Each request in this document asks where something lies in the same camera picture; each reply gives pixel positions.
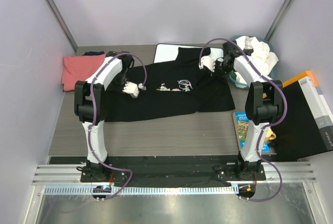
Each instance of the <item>yellow cup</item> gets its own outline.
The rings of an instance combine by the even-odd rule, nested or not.
[[[269,128],[269,130],[267,131],[265,142],[268,142],[268,141],[271,141],[274,139],[276,139],[276,134],[271,130],[271,128]]]

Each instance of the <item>white measuring strip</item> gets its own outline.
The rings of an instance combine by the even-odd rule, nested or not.
[[[44,195],[91,195],[96,185],[49,185]],[[113,186],[112,193],[94,193],[94,195],[113,194],[120,187]],[[186,194],[238,194],[238,185],[219,188],[124,188],[119,195],[186,195]]]

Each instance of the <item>black t-shirt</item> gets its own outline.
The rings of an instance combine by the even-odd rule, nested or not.
[[[109,102],[106,121],[140,121],[195,112],[235,109],[226,79],[199,69],[200,48],[179,48],[175,61],[147,65],[146,90],[138,98],[107,91]],[[209,55],[204,50],[203,56]],[[127,78],[142,83],[142,67],[128,70]]]

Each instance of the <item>folded red towel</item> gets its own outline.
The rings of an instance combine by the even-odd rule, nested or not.
[[[99,56],[64,56],[65,65],[62,73],[64,91],[74,90],[77,81],[85,81],[103,64],[105,55]]]

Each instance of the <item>wall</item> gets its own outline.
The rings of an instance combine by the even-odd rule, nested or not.
[[[62,56],[73,53],[44,0],[0,0],[1,223],[22,223],[59,114]]]
[[[78,46],[265,37],[283,0],[54,0]]]
[[[333,109],[333,0],[294,0],[271,42],[280,58],[278,75],[283,81],[312,70]],[[326,206],[333,206],[333,152],[309,158]],[[333,223],[332,211],[327,211]]]

